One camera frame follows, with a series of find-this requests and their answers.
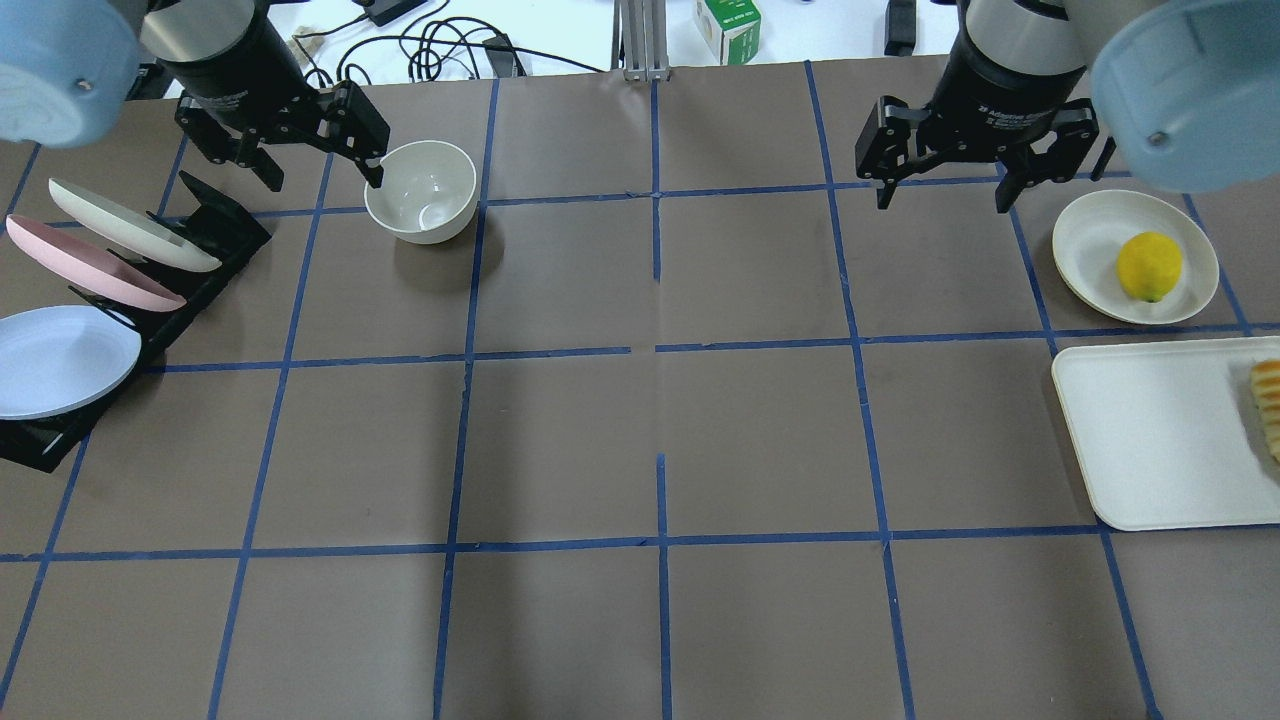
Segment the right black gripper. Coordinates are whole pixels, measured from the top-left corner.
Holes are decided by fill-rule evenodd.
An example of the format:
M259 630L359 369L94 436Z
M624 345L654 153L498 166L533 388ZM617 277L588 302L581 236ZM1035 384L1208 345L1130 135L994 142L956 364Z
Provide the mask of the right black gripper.
M1084 76L1079 64L1051 76L1028 74L992 60L968 35L959 35L925 108L881 96L855 142L855 173L876 187L887 210L900 182L948 163L993 163L1004 168L995 209L1009 213L1023 190L1069 182L1100 137L1091 100L1068 102ZM913 155L920 128L919 151ZM1030 143L1047 133L1043 151Z

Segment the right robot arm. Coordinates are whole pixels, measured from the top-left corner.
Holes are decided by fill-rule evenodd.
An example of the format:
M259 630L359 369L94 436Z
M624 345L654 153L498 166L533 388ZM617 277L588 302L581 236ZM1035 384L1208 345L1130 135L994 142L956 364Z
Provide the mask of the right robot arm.
M1277 173L1275 1L960 1L957 18L928 104L883 96L859 136L878 208L940 165L997 163L1005 213L1073 179L1096 142L1093 179L1120 152L1165 192Z

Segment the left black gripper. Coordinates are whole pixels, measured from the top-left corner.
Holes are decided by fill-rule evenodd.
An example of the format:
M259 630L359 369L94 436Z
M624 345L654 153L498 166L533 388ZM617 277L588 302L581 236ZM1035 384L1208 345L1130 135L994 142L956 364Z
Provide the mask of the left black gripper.
M248 169L279 192L285 176L265 146L305 143L381 187L385 119L352 81L310 87L266 15L160 15L157 61L183 87L175 123L207 161Z

